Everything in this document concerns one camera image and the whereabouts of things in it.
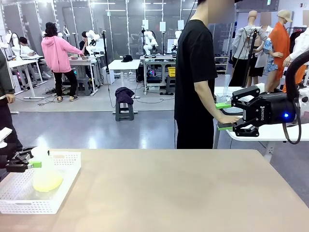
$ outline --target beige tabletop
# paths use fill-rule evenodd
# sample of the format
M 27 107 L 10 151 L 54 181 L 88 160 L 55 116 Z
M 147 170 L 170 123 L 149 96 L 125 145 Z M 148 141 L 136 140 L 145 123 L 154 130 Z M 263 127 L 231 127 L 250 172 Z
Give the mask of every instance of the beige tabletop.
M 81 152 L 56 215 L 0 215 L 0 231 L 308 231 L 309 209 L 257 151 Z

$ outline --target white plastic basket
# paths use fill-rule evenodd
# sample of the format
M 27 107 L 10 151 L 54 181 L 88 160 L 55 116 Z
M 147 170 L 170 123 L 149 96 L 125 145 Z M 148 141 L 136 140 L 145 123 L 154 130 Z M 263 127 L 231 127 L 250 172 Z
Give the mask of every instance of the white plastic basket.
M 2 214 L 56 214 L 81 168 L 80 152 L 51 152 L 50 158 L 62 173 L 61 185 L 50 192 L 33 188 L 34 169 L 15 173 L 0 189 Z

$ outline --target sneaker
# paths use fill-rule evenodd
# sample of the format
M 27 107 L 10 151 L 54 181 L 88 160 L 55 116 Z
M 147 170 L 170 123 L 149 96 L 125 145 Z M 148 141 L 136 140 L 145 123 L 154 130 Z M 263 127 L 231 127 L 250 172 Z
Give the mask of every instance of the sneaker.
M 74 98 L 72 100 L 70 99 L 70 101 L 73 102 L 73 101 L 76 101 L 77 99 L 78 99 L 78 97 L 74 96 Z

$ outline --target stool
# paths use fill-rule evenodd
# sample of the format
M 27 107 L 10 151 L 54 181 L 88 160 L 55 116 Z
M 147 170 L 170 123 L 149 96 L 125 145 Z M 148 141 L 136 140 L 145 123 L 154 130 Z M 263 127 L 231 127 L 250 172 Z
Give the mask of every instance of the stool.
M 175 77 L 170 77 L 168 75 L 167 83 L 166 83 L 166 93 L 174 93 L 175 92 Z
M 127 107 L 120 107 L 120 103 L 116 99 L 116 121 L 119 122 L 122 119 L 129 119 L 130 121 L 134 120 L 134 111 L 133 105 L 127 104 Z
M 88 79 L 77 79 L 77 96 L 90 96 L 91 88 Z

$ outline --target orange jacket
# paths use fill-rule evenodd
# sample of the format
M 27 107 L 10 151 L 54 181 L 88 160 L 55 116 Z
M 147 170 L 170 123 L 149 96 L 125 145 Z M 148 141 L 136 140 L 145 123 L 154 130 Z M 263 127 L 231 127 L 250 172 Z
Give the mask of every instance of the orange jacket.
M 290 37 L 285 27 L 281 23 L 277 23 L 271 34 L 269 35 L 275 52 L 283 53 L 283 57 L 275 58 L 275 64 L 278 65 L 277 80 L 283 76 L 283 62 L 290 55 Z

